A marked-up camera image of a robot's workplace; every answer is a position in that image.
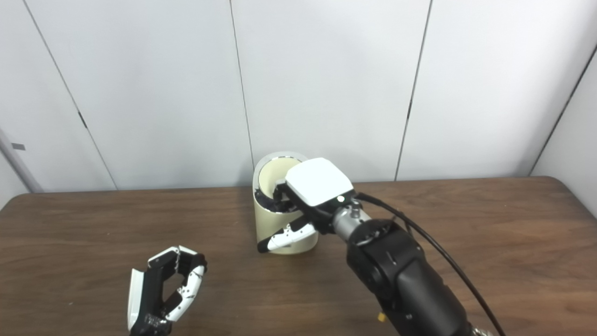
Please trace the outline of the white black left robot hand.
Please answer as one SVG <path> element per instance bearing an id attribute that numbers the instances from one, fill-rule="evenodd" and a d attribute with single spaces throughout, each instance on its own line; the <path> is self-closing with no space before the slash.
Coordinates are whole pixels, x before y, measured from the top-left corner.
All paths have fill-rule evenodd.
<path id="1" fill-rule="evenodd" d="M 184 246 L 172 246 L 147 261 L 147 270 L 132 269 L 126 321 L 131 336 L 168 336 L 173 323 L 195 301 L 208 262 L 205 255 Z M 181 285 L 163 298 L 164 283 L 183 276 Z"/>

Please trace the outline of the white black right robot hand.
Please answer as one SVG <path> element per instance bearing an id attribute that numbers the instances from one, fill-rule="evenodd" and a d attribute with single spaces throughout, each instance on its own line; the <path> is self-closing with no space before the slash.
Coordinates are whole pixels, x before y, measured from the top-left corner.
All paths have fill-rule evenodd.
<path id="1" fill-rule="evenodd" d="M 258 242 L 260 253 L 295 247 L 316 234 L 335 234 L 347 242 L 356 228 L 369 220 L 349 178 L 324 158 L 289 168 L 265 198 L 276 213 L 299 215 Z"/>

